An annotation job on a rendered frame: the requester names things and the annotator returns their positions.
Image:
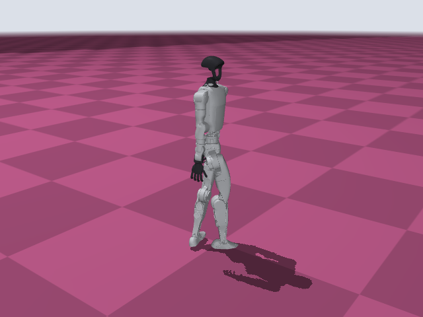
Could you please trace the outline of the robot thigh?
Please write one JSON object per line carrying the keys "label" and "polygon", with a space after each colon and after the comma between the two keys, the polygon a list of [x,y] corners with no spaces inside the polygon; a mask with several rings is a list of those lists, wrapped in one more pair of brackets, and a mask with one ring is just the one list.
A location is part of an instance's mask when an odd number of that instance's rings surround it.
{"label": "robot thigh", "polygon": [[206,178],[205,175],[203,174],[202,189],[199,194],[199,200],[203,202],[208,202],[212,196],[211,190],[212,190],[212,186],[213,186],[213,182],[215,178],[213,173],[214,169],[210,170],[207,160],[205,160],[205,163],[204,163],[204,171],[208,177]]}
{"label": "robot thigh", "polygon": [[[210,170],[214,169],[215,184],[219,190],[219,195],[215,195],[211,199],[211,206],[214,201],[222,199],[227,204],[231,189],[231,178],[227,163],[222,154],[217,154],[215,150],[209,151],[206,157]],[[214,208],[214,207],[213,207]]]}

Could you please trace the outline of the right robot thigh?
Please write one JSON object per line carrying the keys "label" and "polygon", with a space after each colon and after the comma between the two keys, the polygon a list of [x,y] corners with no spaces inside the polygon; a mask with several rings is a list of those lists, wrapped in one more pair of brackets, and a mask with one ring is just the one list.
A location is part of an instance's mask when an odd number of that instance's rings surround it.
{"label": "right robot thigh", "polygon": [[[214,169],[215,184],[219,190],[219,195],[215,195],[211,199],[211,206],[214,201],[222,199],[227,204],[231,189],[231,178],[227,163],[222,154],[217,154],[215,150],[209,151],[206,157],[210,170]],[[213,207],[214,208],[214,207]]]}

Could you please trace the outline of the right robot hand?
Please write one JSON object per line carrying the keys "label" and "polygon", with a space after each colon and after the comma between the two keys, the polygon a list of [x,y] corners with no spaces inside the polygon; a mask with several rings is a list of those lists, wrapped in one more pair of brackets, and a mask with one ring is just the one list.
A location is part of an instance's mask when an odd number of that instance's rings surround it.
{"label": "right robot hand", "polygon": [[[195,155],[194,155],[195,157]],[[204,167],[202,165],[202,163],[204,162],[204,155],[202,155],[202,161],[197,161],[194,159],[194,166],[192,167],[192,172],[191,172],[191,179],[193,179],[193,173],[194,173],[194,180],[196,181],[196,175],[197,175],[197,181],[199,182],[199,175],[200,175],[200,181],[203,182],[202,180],[202,173],[204,173],[205,177],[207,178],[207,174],[204,171]]]}

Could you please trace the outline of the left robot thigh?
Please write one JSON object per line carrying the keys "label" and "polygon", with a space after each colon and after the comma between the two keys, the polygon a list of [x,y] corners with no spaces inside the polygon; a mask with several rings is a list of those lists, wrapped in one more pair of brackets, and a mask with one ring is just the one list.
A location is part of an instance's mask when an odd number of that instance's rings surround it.
{"label": "left robot thigh", "polygon": [[210,170],[207,160],[205,160],[205,163],[204,163],[204,171],[208,177],[206,178],[205,175],[203,174],[202,189],[199,194],[199,200],[203,202],[208,202],[212,196],[211,190],[212,190],[212,186],[213,186],[213,182],[215,178],[213,173],[214,169]]}

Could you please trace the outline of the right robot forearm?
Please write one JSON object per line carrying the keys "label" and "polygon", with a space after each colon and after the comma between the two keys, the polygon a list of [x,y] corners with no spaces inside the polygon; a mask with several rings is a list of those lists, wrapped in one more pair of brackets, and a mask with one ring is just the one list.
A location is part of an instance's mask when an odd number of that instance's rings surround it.
{"label": "right robot forearm", "polygon": [[197,125],[196,131],[195,131],[195,139],[196,139],[196,148],[195,148],[195,160],[202,161],[202,155],[205,152],[205,142],[206,142],[206,135],[205,132],[205,125],[202,123],[199,123]]}

